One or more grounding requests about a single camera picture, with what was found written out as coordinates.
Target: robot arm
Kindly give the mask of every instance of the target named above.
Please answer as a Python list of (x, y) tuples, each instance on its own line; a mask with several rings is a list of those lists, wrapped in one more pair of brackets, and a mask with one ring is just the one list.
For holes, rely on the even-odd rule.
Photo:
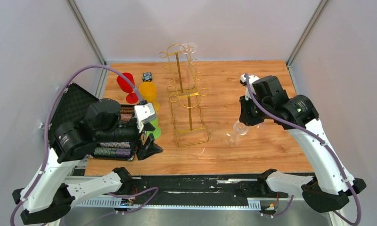
[[(21, 218), (25, 225), (55, 221), (85, 200), (130, 189), (128, 184), (132, 177), (125, 168), (116, 168), (105, 176), (85, 183), (67, 185), (63, 182), (85, 155), (95, 151), (97, 143), (140, 140), (143, 130), (154, 129), (149, 123), (156, 118), (153, 106), (143, 103), (134, 108), (135, 118), (131, 121), (135, 123), (122, 125), (120, 104), (114, 100), (102, 99), (91, 104), (82, 119), (64, 123), (55, 131), (54, 137), (50, 138), (51, 149), (45, 170), (38, 170), (34, 178), (38, 174), (42, 174), (42, 177), (28, 198), (22, 200), (24, 210)], [(143, 160), (162, 151), (150, 135), (145, 144), (139, 142), (137, 156), (139, 160)], [(32, 186), (34, 178), (26, 188), (12, 193), (16, 204)]]
[[(329, 143), (319, 114), (309, 98), (303, 95), (288, 98), (286, 91), (275, 76), (259, 79), (250, 75), (249, 81), (250, 84), (247, 84), (244, 75), (240, 78), (242, 85), (251, 86), (250, 90), (254, 97), (268, 112), (306, 128), (325, 140), (326, 144)], [(270, 119), (251, 100), (248, 89), (246, 89), (246, 95), (240, 97), (240, 103), (241, 115), (239, 121), (245, 125), (253, 126), (265, 119)], [(345, 167), (343, 169), (347, 175), (347, 180), (344, 180), (333, 157), (318, 140), (299, 129), (278, 121), (275, 121), (275, 123), (281, 125), (297, 141), (316, 176), (300, 177), (270, 169), (259, 178), (260, 181), (264, 182), (266, 190), (302, 196), (308, 205), (317, 212), (329, 212), (339, 210), (349, 202), (348, 196), (351, 193), (346, 184), (347, 181), (357, 194), (366, 187), (362, 179), (354, 178)]]

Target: white wall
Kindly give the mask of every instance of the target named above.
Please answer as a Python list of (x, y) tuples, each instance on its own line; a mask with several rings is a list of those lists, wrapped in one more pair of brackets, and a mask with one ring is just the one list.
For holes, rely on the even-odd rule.
[[(366, 181), (361, 225), (377, 225), (377, 0), (333, 0), (292, 67), (350, 172)], [(345, 208), (355, 219), (354, 203)]]
[[(38, 126), (57, 87), (96, 62), (65, 1), (0, 1), (0, 226), (9, 225), (12, 191), (28, 184), (43, 159)], [(92, 70), (76, 82), (94, 92), (98, 76)]]
[(163, 61), (183, 42), (199, 60), (287, 60), (319, 0), (76, 2), (107, 61)]

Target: white plastic housing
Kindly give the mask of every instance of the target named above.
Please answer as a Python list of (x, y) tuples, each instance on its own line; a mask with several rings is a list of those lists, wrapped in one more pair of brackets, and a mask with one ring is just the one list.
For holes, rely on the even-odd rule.
[[(307, 123), (305, 126), (307, 130), (318, 135), (331, 147), (320, 120), (314, 119)], [(313, 137), (299, 129), (289, 129), (288, 132), (294, 137), (294, 139), (297, 141), (297, 143), (305, 153), (306, 158), (308, 159), (313, 168), (313, 171), (315, 172), (316, 178), (318, 179), (318, 183), (322, 191), (329, 194), (338, 194), (338, 192), (341, 190), (348, 190), (348, 186), (344, 182), (333, 157), (326, 150), (326, 148), (319, 143), (318, 140), (314, 139)], [(344, 166), (343, 169), (348, 177), (350, 184), (353, 185), (353, 175), (349, 173)]]
[(288, 195), (302, 197), (301, 186), (309, 183), (312, 178), (312, 176), (302, 177), (276, 171), (268, 176), (266, 183), (274, 192), (285, 192)]
[(75, 196), (75, 200), (71, 204), (71, 208), (81, 202), (92, 199), (102, 194), (116, 192), (121, 188), (121, 178), (118, 174), (111, 172), (102, 177), (89, 180), (84, 183), (70, 184), (67, 188), (71, 196)]
[[(80, 162), (80, 160), (75, 160), (59, 164), (57, 159), (57, 154), (54, 149), (51, 148), (49, 151), (49, 160), (43, 175), (23, 204), (24, 208), (28, 210), (29, 213), (38, 212), (49, 207), (53, 201), (55, 192), (64, 182), (65, 177)], [(23, 197), (27, 190), (32, 186), (32, 183), (39, 172), (40, 170), (36, 172), (29, 185), (21, 191), (21, 197)]]
[(134, 115), (137, 118), (137, 128), (139, 129), (140, 133), (143, 131), (145, 123), (151, 122), (157, 118), (152, 103), (134, 106)]
[[(245, 75), (245, 74), (242, 74), (241, 77), (240, 77), (240, 81), (241, 81), (242, 83), (246, 82), (246, 78), (245, 78), (244, 75)], [(253, 93), (254, 95), (256, 95), (256, 94), (255, 94), (254, 87), (253, 87), (251, 84), (252, 84), (253, 82), (255, 82), (256, 80), (258, 80), (259, 78), (258, 78), (257, 76), (255, 76), (255, 75), (253, 75), (253, 74), (248, 75), (248, 78), (249, 78), (249, 80), (250, 80), (250, 88), (251, 88), (251, 91), (252, 91), (252, 93)], [(246, 100), (249, 100), (249, 99), (251, 99), (251, 96), (250, 96), (250, 94), (248, 93), (248, 89), (246, 89)]]

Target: wooden tabletop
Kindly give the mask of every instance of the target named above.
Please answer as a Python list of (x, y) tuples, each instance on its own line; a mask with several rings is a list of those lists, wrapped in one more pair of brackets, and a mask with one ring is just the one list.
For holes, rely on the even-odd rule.
[[(210, 140), (186, 147), (178, 147), (175, 141), (165, 84), (167, 79), (171, 79), (171, 74), (163, 71), (163, 65), (165, 63), (117, 63), (112, 67), (133, 74), (137, 87), (142, 83), (144, 72), (152, 73), (157, 101), (161, 105), (158, 118), (162, 135), (156, 143), (164, 152), (143, 161), (89, 159), (86, 176), (104, 175), (116, 167), (125, 167), (132, 175), (261, 173), (270, 168), (282, 172), (312, 171), (295, 140), (270, 120), (259, 129), (251, 127), (240, 145), (231, 147), (227, 142), (226, 134), (233, 131), (233, 124), (240, 116), (238, 99), (245, 94), (245, 87), (239, 83), (240, 75), (275, 75), (289, 97), (295, 95), (284, 61), (198, 62), (197, 70), (203, 75), (197, 82), (198, 86), (209, 89), (209, 95), (202, 98), (200, 105)], [(109, 74), (104, 97), (126, 104), (126, 93), (120, 90), (116, 78), (116, 74)]]

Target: white cable tie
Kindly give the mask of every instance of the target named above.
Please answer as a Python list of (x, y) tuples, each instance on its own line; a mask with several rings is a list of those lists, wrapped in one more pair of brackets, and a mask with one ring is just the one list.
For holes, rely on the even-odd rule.
[(328, 142), (326, 142), (325, 140), (324, 140), (324, 143), (323, 144), (320, 144), (321, 146), (326, 146), (326, 145), (328, 145)]

